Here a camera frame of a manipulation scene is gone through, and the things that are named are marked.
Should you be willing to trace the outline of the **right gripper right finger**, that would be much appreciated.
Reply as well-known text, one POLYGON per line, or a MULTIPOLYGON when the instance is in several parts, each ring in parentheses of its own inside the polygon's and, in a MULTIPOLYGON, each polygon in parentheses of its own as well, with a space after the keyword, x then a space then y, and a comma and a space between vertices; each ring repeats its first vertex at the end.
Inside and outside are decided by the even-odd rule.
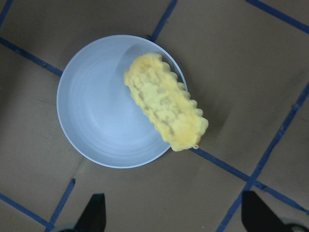
POLYGON ((248 232, 307 232, 309 229, 282 220, 253 191, 242 193, 241 221, 248 232))

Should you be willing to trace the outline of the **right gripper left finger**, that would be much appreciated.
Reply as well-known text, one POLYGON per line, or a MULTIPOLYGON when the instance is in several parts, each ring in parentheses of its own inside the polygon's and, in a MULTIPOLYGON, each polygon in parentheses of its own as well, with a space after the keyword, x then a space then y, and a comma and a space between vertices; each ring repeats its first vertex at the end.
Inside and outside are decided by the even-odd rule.
POLYGON ((103 232, 106 228, 104 193, 93 194, 74 226, 77 232, 103 232))

